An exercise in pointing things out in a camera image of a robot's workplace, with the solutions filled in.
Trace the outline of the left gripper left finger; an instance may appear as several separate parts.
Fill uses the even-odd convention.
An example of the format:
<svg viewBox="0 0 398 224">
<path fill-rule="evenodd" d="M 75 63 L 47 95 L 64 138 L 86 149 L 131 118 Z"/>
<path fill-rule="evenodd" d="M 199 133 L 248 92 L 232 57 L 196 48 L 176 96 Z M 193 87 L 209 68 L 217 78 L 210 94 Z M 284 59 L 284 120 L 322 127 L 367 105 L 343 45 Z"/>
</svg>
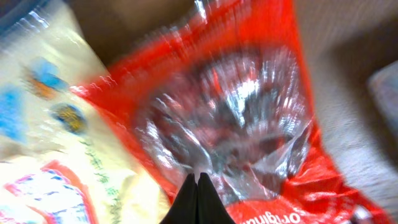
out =
<svg viewBox="0 0 398 224">
<path fill-rule="evenodd" d="M 197 183 L 195 175 L 188 174 L 170 210 L 160 224 L 196 224 Z"/>
</svg>

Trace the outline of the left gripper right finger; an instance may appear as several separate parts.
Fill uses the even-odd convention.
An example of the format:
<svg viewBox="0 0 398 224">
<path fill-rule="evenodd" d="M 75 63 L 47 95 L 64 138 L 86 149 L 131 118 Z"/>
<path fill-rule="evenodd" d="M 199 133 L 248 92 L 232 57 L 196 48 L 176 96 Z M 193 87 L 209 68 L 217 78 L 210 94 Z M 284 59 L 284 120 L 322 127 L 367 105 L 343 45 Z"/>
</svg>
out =
<svg viewBox="0 0 398 224">
<path fill-rule="evenodd" d="M 226 211 L 207 173 L 202 172 L 198 180 L 197 215 L 199 224 L 235 224 Z"/>
</svg>

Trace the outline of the red snack bag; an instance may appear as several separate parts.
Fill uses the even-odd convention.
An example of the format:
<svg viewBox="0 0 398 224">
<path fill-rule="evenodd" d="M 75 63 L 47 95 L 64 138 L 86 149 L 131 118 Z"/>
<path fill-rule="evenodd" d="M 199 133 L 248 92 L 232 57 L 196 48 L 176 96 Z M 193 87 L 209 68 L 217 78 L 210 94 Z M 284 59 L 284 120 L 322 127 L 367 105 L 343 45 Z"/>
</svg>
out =
<svg viewBox="0 0 398 224">
<path fill-rule="evenodd" d="M 198 1 L 75 94 L 173 204 L 207 173 L 235 223 L 390 223 L 322 148 L 292 1 Z"/>
</svg>

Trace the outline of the yellow wet wipes pack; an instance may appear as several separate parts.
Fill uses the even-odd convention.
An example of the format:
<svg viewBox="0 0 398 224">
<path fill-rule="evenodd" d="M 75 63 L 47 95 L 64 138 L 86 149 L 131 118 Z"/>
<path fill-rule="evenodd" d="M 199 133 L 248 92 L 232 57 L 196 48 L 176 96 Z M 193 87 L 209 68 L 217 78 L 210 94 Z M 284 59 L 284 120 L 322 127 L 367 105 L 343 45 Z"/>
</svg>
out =
<svg viewBox="0 0 398 224">
<path fill-rule="evenodd" d="M 112 83 L 64 1 L 1 2 L 1 222 L 159 223 L 159 185 L 75 88 Z"/>
</svg>

